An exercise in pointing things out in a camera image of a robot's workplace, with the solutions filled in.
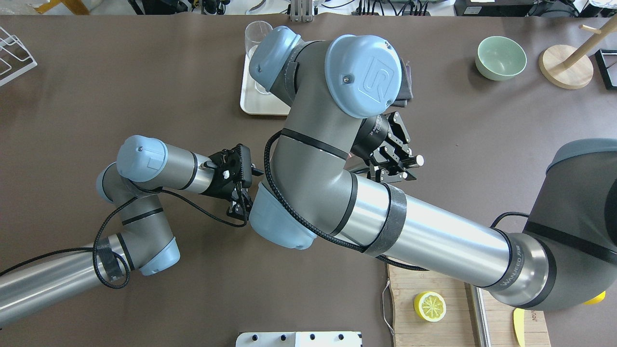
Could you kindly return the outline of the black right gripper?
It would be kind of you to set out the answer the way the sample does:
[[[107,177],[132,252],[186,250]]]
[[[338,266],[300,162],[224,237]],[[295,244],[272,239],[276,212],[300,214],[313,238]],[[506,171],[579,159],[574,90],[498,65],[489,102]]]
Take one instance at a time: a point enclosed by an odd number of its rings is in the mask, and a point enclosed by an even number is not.
[[[399,112],[368,117],[361,122],[361,127],[353,140],[351,153],[372,163],[368,163],[370,180],[380,184],[417,180],[410,171],[417,167],[417,162],[409,161],[413,154],[409,147],[410,138]],[[379,152],[382,145],[383,154]],[[383,165],[387,161],[402,162],[399,165]]]

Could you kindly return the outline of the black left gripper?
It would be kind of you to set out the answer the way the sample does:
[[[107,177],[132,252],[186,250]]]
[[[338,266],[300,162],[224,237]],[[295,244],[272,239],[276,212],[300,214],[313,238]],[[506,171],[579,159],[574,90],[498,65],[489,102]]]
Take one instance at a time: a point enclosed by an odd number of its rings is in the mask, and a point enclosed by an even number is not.
[[[240,145],[216,152],[206,161],[205,168],[213,169],[214,175],[202,195],[218,199],[230,199],[227,216],[249,216],[253,199],[247,190],[236,190],[241,178]],[[251,166],[251,175],[264,175],[264,171]]]

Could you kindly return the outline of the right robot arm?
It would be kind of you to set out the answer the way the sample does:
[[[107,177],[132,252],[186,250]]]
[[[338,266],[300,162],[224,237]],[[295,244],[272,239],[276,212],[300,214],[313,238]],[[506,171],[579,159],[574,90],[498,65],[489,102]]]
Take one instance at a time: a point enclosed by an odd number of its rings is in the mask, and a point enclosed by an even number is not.
[[[344,169],[362,125],[402,85],[394,47],[373,35],[301,39],[279,26],[253,53],[250,75],[290,107],[264,154],[251,227],[304,250],[316,237],[487,290],[520,309],[579,305],[616,281],[616,141],[563,145],[521,233],[505,233]]]

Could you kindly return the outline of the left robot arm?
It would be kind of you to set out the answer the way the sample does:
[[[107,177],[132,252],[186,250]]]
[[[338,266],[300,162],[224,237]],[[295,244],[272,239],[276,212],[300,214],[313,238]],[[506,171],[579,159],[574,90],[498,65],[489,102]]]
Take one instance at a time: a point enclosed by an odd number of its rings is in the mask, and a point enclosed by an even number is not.
[[[159,273],[179,261],[179,248],[159,194],[179,197],[180,191],[226,200],[227,215],[247,223],[253,201],[248,189],[263,172],[248,147],[238,144],[204,156],[156,138],[133,135],[117,160],[98,176],[99,195],[115,205],[105,228],[119,216],[122,231],[92,244],[53,251],[1,272],[2,326],[104,285],[120,289],[130,274]]]

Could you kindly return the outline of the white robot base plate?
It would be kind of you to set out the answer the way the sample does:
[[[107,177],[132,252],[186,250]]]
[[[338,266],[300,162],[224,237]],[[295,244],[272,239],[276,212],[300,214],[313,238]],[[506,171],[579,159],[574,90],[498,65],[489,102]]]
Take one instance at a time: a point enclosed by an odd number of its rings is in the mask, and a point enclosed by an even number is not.
[[[236,347],[363,347],[361,332],[299,331],[245,332],[236,339]]]

